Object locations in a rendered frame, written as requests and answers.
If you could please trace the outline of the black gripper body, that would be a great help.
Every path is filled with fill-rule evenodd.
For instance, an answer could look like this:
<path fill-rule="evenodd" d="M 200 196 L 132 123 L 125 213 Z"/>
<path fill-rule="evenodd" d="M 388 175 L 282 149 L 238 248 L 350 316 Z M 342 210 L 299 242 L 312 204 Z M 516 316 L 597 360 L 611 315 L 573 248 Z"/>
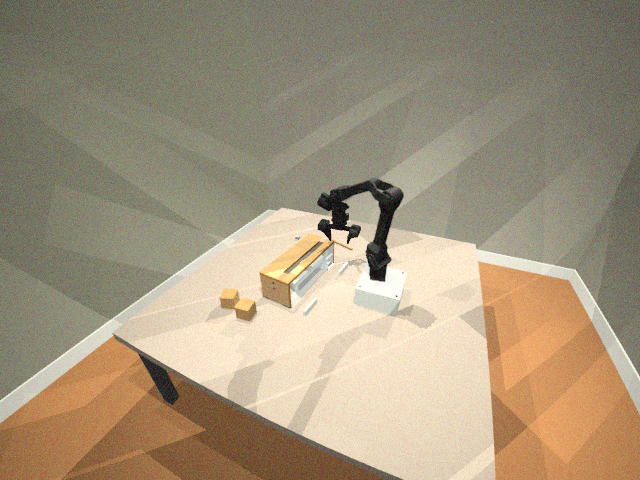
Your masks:
<path fill-rule="evenodd" d="M 330 224 L 330 220 L 327 219 L 321 219 L 317 228 L 320 231 L 327 231 L 328 228 L 330 229 L 335 229 L 335 230 L 344 230 L 344 231 L 349 231 L 349 236 L 350 237 L 355 237 L 357 238 L 359 236 L 359 233 L 361 231 L 361 226 L 360 225 L 354 225 L 352 224 L 351 227 L 349 226 L 345 226 L 345 217 L 346 214 L 343 218 L 335 218 L 332 216 L 332 224 Z"/>

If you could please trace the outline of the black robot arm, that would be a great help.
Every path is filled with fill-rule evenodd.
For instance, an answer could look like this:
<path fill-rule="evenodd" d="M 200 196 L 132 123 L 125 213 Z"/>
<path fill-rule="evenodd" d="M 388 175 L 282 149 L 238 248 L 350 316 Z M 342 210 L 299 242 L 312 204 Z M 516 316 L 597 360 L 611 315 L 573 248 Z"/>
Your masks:
<path fill-rule="evenodd" d="M 384 192 L 381 193 L 377 189 Z M 372 178 L 363 183 L 335 188 L 330 191 L 330 195 L 323 192 L 317 204 L 327 211 L 332 210 L 332 216 L 335 218 L 343 218 L 346 214 L 345 225 L 347 225 L 349 213 L 345 213 L 345 210 L 349 205 L 342 201 L 366 191 L 373 194 L 381 210 L 374 241 L 367 245 L 365 252 L 370 267 L 369 276 L 372 281 L 385 282 L 387 264 L 392 260 L 387 253 L 386 239 L 393 214 L 404 198 L 402 190 L 391 183 Z"/>

